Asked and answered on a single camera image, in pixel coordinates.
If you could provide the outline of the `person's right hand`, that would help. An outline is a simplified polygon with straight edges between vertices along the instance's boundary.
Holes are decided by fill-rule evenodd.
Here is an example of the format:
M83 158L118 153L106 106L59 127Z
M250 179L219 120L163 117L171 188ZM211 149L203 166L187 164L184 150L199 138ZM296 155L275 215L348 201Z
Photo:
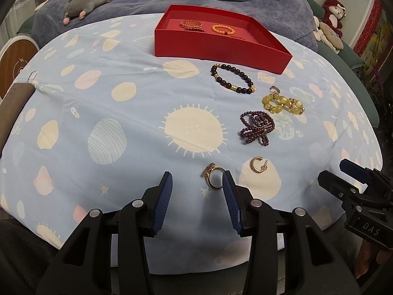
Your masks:
M391 252L379 250L375 245L367 240L362 241L356 263L354 265L355 278L358 279L367 273L370 263L376 260L378 264L385 263L392 255Z

